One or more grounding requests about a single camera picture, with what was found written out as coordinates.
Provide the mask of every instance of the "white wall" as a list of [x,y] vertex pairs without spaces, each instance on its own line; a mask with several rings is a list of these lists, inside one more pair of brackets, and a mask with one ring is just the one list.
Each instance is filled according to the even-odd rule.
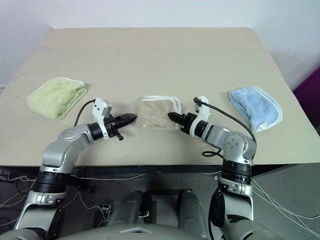
[[320,65],[319,0],[0,0],[0,86],[50,27],[248,27],[291,89]]

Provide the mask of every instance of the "blue towel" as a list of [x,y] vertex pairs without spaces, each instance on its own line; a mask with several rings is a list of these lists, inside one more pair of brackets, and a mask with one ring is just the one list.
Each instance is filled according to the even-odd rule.
[[267,130],[282,120],[279,104],[257,86],[230,91],[229,98],[255,132]]

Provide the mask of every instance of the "purple object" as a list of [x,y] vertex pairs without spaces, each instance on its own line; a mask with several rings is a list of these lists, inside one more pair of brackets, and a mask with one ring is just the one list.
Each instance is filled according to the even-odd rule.
[[293,91],[312,125],[320,126],[320,67]]

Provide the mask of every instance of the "towel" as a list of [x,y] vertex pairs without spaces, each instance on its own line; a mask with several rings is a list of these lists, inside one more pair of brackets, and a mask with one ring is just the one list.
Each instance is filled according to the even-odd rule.
[[282,120],[283,113],[279,104],[257,86],[230,91],[229,98],[255,132],[267,130]]
[[28,97],[27,105],[38,114],[61,120],[87,93],[84,87],[82,81],[67,77],[52,78]]
[[159,130],[179,130],[180,125],[168,118],[168,113],[182,114],[183,104],[175,96],[145,96],[137,114],[137,127]]

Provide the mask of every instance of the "table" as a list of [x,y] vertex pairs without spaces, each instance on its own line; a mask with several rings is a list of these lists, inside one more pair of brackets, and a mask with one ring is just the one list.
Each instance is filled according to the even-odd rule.
[[[86,83],[87,94],[63,120],[30,111],[27,97],[46,80],[69,77]],[[102,97],[114,116],[136,113],[146,95],[177,96],[194,113],[193,97],[244,121],[228,91],[256,85],[280,104],[283,120],[256,133],[255,165],[319,162],[320,139],[258,36],[248,28],[53,29],[0,95],[2,166],[38,166],[45,147],[73,125],[81,106]],[[94,120],[87,107],[78,124]],[[209,120],[245,134],[236,122],[211,111]],[[220,166],[203,157],[209,145],[180,131],[120,130],[80,155],[77,166]]]

